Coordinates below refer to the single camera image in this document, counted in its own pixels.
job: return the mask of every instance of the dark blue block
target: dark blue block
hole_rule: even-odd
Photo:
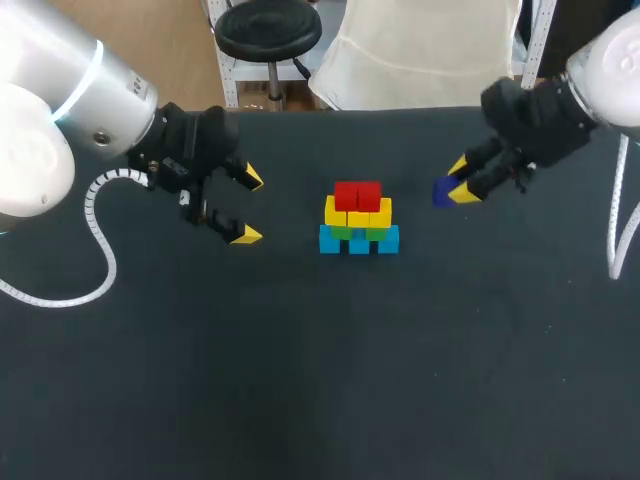
[[[349,240],[351,255],[369,255],[369,240]]]
[[[340,253],[340,240],[331,236],[331,227],[320,225],[320,253],[336,254]]]
[[[438,208],[455,207],[457,203],[449,198],[449,193],[461,183],[462,182],[453,175],[436,180],[433,184],[433,206]]]
[[[397,225],[391,225],[387,230],[387,238],[378,242],[379,254],[397,254],[400,250],[400,229]]]

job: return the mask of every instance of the yellow block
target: yellow block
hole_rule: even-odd
[[[449,198],[456,203],[474,203],[481,202],[478,197],[469,191],[467,182],[461,183],[449,192]]]
[[[232,244],[235,245],[250,245],[252,243],[257,242],[258,240],[260,240],[262,238],[262,235],[259,234],[258,232],[256,232],[253,228],[251,228],[249,225],[245,224],[244,225],[244,235],[236,238],[233,242],[231,242]]]
[[[327,195],[327,203],[324,206],[324,223],[332,227],[347,226],[347,212],[336,212],[336,198]]]
[[[349,212],[347,223],[352,228],[367,228],[370,215],[370,213],[366,212]]]
[[[391,199],[380,199],[380,211],[369,214],[369,227],[391,228]]]

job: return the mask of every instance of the green block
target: green block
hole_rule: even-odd
[[[331,237],[336,240],[351,240],[351,227],[331,227]]]
[[[370,242],[384,242],[388,228],[367,228],[366,239]]]

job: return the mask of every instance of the blue block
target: blue block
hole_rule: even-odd
[[[369,240],[349,240],[351,255],[369,255]]]
[[[354,228],[351,232],[351,240],[366,240],[367,230],[365,228]]]
[[[457,203],[449,197],[449,193],[460,186],[461,183],[454,175],[437,179],[433,184],[431,195],[433,206],[436,208],[455,207]]]
[[[400,229],[397,225],[391,225],[387,230],[387,238],[382,242],[378,242],[378,253],[380,254],[397,254],[400,250]]]
[[[320,253],[336,254],[340,253],[340,240],[331,236],[331,227],[320,225]]]

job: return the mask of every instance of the red block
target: red block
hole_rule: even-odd
[[[336,182],[336,212],[356,212],[358,210],[358,183]]]
[[[360,182],[358,185],[358,211],[379,212],[382,198],[380,182]]]

